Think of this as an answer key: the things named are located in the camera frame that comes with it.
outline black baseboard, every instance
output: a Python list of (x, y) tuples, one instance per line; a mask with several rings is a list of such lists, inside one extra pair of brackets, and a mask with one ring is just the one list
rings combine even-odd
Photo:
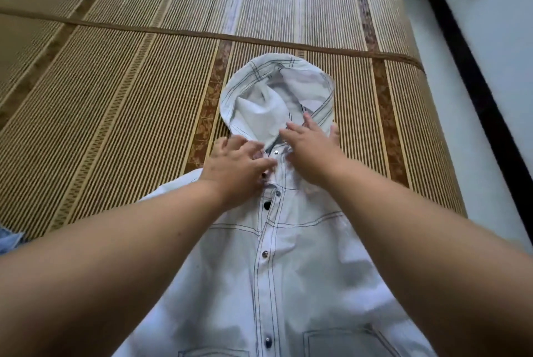
[(446, 0), (429, 0), (474, 104), (529, 239), (533, 241), (533, 179)]

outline bamboo mat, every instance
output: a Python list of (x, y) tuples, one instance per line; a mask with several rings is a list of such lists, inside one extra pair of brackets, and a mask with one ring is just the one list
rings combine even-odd
[(29, 239), (201, 166), (227, 134), (223, 85), (266, 52), (332, 76), (349, 157), (465, 213), (401, 0), (0, 0), (2, 8), (34, 17), (0, 15), (0, 223)]

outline hand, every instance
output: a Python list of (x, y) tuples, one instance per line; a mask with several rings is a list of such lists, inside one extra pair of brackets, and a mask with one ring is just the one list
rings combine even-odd
[(205, 161), (199, 181), (213, 185), (224, 211), (241, 205), (263, 190), (262, 173), (277, 165), (273, 158), (252, 159), (264, 144), (240, 135), (219, 138)]
[(325, 188), (330, 171), (347, 159), (340, 148), (338, 127), (332, 125), (328, 137), (308, 113), (303, 118), (304, 125), (289, 122), (279, 131), (293, 150), (287, 160), (309, 183)]

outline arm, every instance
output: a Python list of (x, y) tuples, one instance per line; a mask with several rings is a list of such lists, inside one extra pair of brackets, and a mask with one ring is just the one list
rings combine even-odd
[(306, 116), (290, 161), (330, 192), (439, 355), (531, 355), (533, 260), (493, 233), (347, 159)]
[(221, 139), (200, 179), (87, 218), (0, 258), (5, 355), (110, 355), (155, 305), (202, 234), (261, 191), (273, 159)]

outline forearm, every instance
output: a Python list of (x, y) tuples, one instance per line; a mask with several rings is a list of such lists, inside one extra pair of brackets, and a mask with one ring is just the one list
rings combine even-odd
[(196, 182), (79, 221), (2, 257), (3, 351), (113, 353), (221, 212), (209, 184)]
[(516, 344), (531, 334), (528, 255), (358, 162), (346, 160), (337, 171), (329, 192), (434, 345), (448, 350), (459, 342), (466, 351), (479, 347), (467, 344), (478, 335), (489, 335), (496, 344), (505, 333), (502, 341)]

